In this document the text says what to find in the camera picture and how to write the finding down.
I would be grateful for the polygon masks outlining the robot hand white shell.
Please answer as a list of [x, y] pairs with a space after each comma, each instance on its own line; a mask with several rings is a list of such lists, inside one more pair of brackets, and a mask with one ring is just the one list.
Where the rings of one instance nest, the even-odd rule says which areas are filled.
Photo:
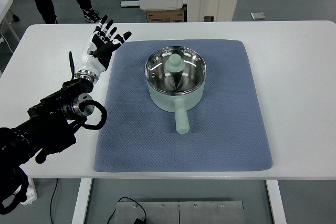
[[81, 56], [82, 65], [76, 73], [77, 78], [92, 78], [97, 81], [100, 74], [108, 69], [112, 53], [131, 37], [130, 31], [118, 34], [114, 21], [107, 19], [107, 16], [103, 16], [89, 36]]

